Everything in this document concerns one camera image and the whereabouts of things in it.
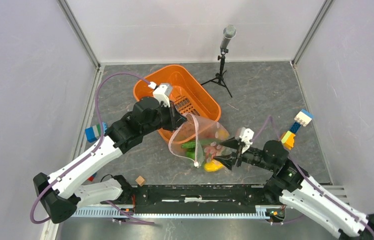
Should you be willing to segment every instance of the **small wooden cube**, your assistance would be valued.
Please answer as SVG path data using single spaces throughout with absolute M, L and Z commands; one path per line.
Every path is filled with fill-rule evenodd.
M 138 183 L 138 185 L 140 185 L 140 187 L 146 183 L 146 179 L 144 179 L 142 176 L 137 177 L 135 181 Z

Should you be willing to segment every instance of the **microphone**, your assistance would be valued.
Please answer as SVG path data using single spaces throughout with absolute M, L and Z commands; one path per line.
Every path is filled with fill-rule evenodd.
M 233 25 L 228 25 L 224 29 L 224 37 L 222 38 L 222 42 L 221 42 L 221 51 L 224 50 L 224 52 L 227 52 L 226 48 L 228 46 L 228 43 L 232 38 L 235 37 L 235 33 L 236 33 L 236 30 Z

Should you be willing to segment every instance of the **yellow lego brick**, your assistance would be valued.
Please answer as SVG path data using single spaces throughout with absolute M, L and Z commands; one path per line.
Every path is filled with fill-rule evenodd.
M 288 149 L 292 149 L 294 147 L 294 137 L 296 135 L 290 131 L 284 133 L 281 137 L 281 142 L 282 144 L 288 148 Z

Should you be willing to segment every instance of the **white wall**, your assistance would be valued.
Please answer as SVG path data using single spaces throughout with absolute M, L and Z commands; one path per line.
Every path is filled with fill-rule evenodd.
M 0 1 L 0 240 L 39 238 L 32 178 L 69 162 L 93 77 L 56 1 Z
M 68 0 L 94 53 L 108 62 L 290 60 L 323 0 Z
M 335 182 L 374 213 L 374 1 L 335 1 L 298 74 Z

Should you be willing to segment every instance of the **lego brick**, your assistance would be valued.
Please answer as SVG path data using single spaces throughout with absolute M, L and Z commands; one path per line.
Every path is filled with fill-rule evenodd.
M 283 144 L 286 148 L 288 148 L 288 149 L 291 150 L 291 149 L 294 147 L 294 137 L 295 137 L 295 136 L 296 136 L 296 135 L 295 135 L 294 133 L 290 132 L 290 131 L 284 133 L 284 134 L 282 135 L 282 138 L 281 138 L 281 142 L 282 142 L 282 144 Z
M 301 125 L 303 125 L 304 127 L 307 126 L 307 124 L 310 123 L 310 121 L 313 119 L 312 117 L 310 117 L 313 115 L 310 114 L 309 112 L 307 112 L 306 110 L 301 110 L 297 115 L 296 117 L 294 118 L 294 120 L 298 123 L 300 123 Z
M 103 122 L 102 124 L 103 124 L 103 130 L 106 131 L 107 124 L 105 122 Z M 93 142 L 97 141 L 100 138 L 101 129 L 102 129 L 102 127 L 101 127 L 100 124 L 97 124 L 95 126 L 91 126 L 87 129 L 85 129 L 85 136 L 87 137 L 87 141 L 89 143 L 93 143 Z
M 302 109 L 301 112 L 304 113 L 304 114 L 306 114 L 306 115 L 307 115 L 308 117 L 310 117 L 311 119 L 313 119 L 313 114 L 311 114 L 310 112 L 308 112 L 308 111 L 306 111 L 306 110 L 304 110 L 304 109 Z
M 138 185 L 140 185 L 140 187 L 146 183 L 146 180 L 142 176 L 137 177 L 135 181 L 138 183 Z
M 300 123 L 295 122 L 295 123 L 291 126 L 291 128 L 290 128 L 290 132 L 296 134 L 297 131 L 299 130 L 300 126 L 301 126 Z
M 291 134 L 294 134 L 290 131 L 284 133 L 282 136 L 281 136 L 281 142 L 282 143 L 285 143 L 287 141 L 287 139 L 291 136 Z
M 91 177 L 89 177 L 88 180 L 89 180 L 90 182 L 92 182 L 92 181 L 94 180 L 94 178 L 95 178 L 96 175 L 97 175 L 97 173 L 91 175 Z

